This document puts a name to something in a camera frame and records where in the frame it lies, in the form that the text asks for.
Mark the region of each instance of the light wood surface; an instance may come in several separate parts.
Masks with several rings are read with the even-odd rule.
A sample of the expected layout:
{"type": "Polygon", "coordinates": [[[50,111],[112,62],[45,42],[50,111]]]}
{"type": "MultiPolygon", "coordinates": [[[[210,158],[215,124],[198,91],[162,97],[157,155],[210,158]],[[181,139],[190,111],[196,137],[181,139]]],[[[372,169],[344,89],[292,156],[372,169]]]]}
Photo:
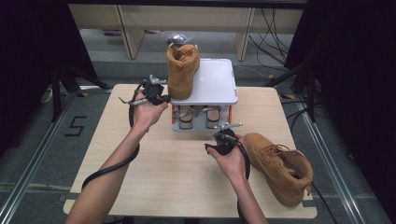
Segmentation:
{"type": "MultiPolygon", "coordinates": [[[[111,93],[92,137],[71,193],[80,193],[84,179],[97,171],[129,130],[128,105],[136,85],[119,84],[111,93]]],[[[275,144],[295,148],[276,90],[237,87],[239,101],[233,106],[233,122],[243,126],[236,133],[257,132],[275,144]]],[[[110,215],[149,217],[238,217],[236,196],[216,161],[206,154],[210,133],[172,131],[171,107],[162,114],[140,142],[140,152],[125,176],[110,215]]],[[[267,217],[313,218],[316,207],[281,205],[262,174],[251,167],[249,183],[267,217]]],[[[312,196],[304,197],[312,201],[312,196]]],[[[74,200],[67,200],[68,213],[74,200]]]]}

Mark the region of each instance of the tape mark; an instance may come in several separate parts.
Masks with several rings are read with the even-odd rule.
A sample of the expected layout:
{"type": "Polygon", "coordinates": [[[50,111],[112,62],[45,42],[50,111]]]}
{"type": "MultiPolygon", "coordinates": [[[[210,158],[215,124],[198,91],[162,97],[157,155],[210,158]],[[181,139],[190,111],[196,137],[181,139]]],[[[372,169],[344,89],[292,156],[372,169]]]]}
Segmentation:
{"type": "Polygon", "coordinates": [[[70,124],[69,128],[75,128],[75,129],[79,129],[78,133],[66,133],[64,136],[67,137],[77,137],[80,136],[82,133],[82,130],[85,128],[85,126],[82,125],[75,125],[75,122],[77,119],[85,119],[87,118],[86,116],[74,116],[72,123],[70,124]]]}

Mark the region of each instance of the gray floor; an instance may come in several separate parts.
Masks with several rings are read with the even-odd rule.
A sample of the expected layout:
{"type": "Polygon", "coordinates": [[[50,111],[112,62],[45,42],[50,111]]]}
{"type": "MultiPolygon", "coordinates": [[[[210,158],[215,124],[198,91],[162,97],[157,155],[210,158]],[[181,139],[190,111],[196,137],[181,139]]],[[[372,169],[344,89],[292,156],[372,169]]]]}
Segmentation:
{"type": "MultiPolygon", "coordinates": [[[[90,53],[98,77],[107,84],[136,83],[150,74],[157,77],[166,77],[166,58],[164,54],[168,46],[166,40],[168,35],[173,32],[146,34],[134,60],[127,59],[121,37],[105,36],[100,30],[81,30],[80,33],[90,53]]],[[[248,44],[246,59],[243,62],[238,62],[232,34],[192,32],[184,32],[183,34],[192,37],[191,43],[198,45],[202,58],[231,60],[235,82],[238,86],[262,86],[269,81],[269,75],[279,77],[284,73],[277,70],[283,69],[281,64],[269,56],[262,53],[257,56],[257,48],[251,41],[248,44]],[[258,60],[275,69],[262,66],[258,60]]],[[[252,35],[252,37],[260,42],[258,35],[252,35]]],[[[289,46],[292,35],[280,35],[279,38],[286,46],[289,46]]],[[[265,48],[281,58],[277,50],[265,48]]],[[[292,81],[293,77],[279,84],[276,87],[279,94],[291,93],[290,85],[292,81]]],[[[78,82],[81,85],[91,85],[81,79],[78,82]]],[[[31,179],[29,188],[13,214],[10,223],[64,222],[66,218],[66,214],[63,212],[64,196],[74,182],[74,177],[78,172],[108,96],[109,93],[89,93],[87,97],[73,97],[45,157],[40,162],[39,168],[31,179]],[[84,126],[84,129],[80,136],[68,137],[66,136],[68,133],[77,131],[69,127],[76,116],[86,117],[76,120],[75,123],[84,126]]],[[[70,97],[70,94],[63,96],[64,102],[70,97]]],[[[290,99],[281,100],[282,103],[291,101],[290,99]]],[[[283,104],[283,108],[285,116],[300,110],[295,103],[283,104]]],[[[30,159],[40,146],[40,142],[50,126],[51,110],[51,102],[38,107],[31,122],[19,136],[20,144],[10,148],[0,159],[0,202],[3,203],[7,199],[13,190],[13,186],[18,182],[30,159]]],[[[315,112],[317,114],[316,125],[320,134],[334,158],[337,169],[342,174],[347,189],[352,193],[363,219],[366,223],[390,223],[359,167],[346,156],[348,150],[342,137],[339,136],[333,126],[331,118],[328,118],[325,108],[318,105],[315,112]]],[[[288,119],[290,126],[293,119],[294,117],[288,119]]],[[[303,116],[295,120],[292,135],[297,148],[305,154],[314,168],[314,183],[319,191],[314,190],[313,196],[317,203],[318,215],[313,219],[303,220],[270,219],[270,223],[333,223],[330,211],[338,223],[356,223],[348,215],[345,203],[343,203],[339,191],[332,182],[329,170],[303,116]],[[325,199],[325,203],[329,205],[330,211],[319,198],[319,192],[325,199]]]]}

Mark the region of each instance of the metal rail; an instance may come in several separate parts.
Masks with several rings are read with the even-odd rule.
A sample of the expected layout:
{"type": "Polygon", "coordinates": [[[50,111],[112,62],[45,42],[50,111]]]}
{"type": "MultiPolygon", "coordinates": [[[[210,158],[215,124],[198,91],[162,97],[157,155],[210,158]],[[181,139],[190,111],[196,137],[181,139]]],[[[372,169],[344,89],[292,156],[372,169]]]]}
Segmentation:
{"type": "Polygon", "coordinates": [[[14,189],[8,195],[6,202],[2,205],[0,210],[0,221],[2,224],[9,223],[9,221],[12,219],[25,191],[29,188],[32,178],[34,177],[48,149],[50,148],[50,144],[56,132],[58,131],[60,124],[62,123],[64,114],[66,113],[68,107],[73,103],[74,99],[76,99],[76,96],[76,92],[70,93],[66,96],[64,109],[62,110],[60,116],[49,126],[49,129],[44,135],[44,138],[41,140],[41,143],[35,151],[32,159],[30,159],[29,164],[26,166],[22,176],[18,180],[14,189]]]}
{"type": "MultiPolygon", "coordinates": [[[[304,99],[300,95],[296,95],[296,100],[303,101],[304,99]]],[[[305,104],[299,103],[297,104],[297,106],[300,109],[305,109],[305,104]]],[[[332,153],[327,148],[326,143],[324,142],[320,131],[318,130],[317,124],[315,122],[312,122],[306,113],[303,113],[303,118],[306,127],[308,128],[308,131],[311,133],[311,136],[314,139],[320,157],[323,159],[324,165],[329,173],[330,178],[332,179],[332,183],[334,184],[338,195],[340,196],[340,200],[346,209],[351,223],[366,223],[361,214],[361,210],[358,207],[358,204],[353,198],[352,193],[347,186],[347,183],[345,182],[334,159],[332,158],[332,153]]]]}

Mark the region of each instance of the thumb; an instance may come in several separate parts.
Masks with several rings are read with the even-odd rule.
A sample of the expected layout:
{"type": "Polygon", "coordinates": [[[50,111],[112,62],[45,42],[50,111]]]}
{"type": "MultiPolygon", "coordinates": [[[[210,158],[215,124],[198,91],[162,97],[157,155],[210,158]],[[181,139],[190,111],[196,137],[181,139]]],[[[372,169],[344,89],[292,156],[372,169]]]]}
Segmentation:
{"type": "Polygon", "coordinates": [[[217,160],[218,157],[221,156],[213,147],[208,147],[208,148],[207,148],[207,152],[209,152],[209,154],[210,154],[213,158],[215,158],[215,160],[217,160]]]}

